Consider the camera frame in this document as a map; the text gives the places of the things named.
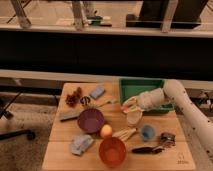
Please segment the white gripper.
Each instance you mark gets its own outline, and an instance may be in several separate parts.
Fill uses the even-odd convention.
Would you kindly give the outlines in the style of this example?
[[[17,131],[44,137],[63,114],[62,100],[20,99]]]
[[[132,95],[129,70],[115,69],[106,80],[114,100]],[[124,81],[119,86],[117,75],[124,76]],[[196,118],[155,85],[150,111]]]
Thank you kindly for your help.
[[[123,102],[123,113],[128,114],[141,109],[149,111],[165,103],[165,95],[162,88],[151,91],[142,92],[136,96],[132,96]]]

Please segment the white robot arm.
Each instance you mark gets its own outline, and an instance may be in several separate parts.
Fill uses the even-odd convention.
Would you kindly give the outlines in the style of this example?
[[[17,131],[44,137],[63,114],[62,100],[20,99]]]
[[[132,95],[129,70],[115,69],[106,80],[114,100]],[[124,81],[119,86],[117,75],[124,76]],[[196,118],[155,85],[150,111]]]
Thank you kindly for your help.
[[[213,122],[191,101],[180,81],[165,80],[162,88],[140,92],[124,101],[122,109],[125,113],[134,110],[150,111],[167,102],[181,109],[206,153],[213,157]]]

